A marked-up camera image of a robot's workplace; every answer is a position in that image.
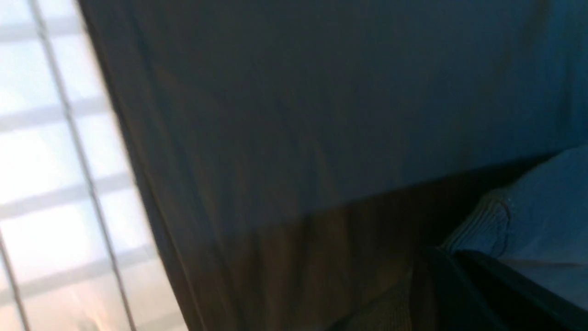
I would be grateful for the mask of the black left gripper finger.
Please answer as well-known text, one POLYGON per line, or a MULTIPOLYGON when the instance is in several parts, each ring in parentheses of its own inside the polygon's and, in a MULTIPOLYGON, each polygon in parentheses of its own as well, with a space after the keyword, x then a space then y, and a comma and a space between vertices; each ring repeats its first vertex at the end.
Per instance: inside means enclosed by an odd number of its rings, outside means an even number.
POLYGON ((410 285, 414 331, 585 331, 586 310, 475 251, 423 249, 410 285))

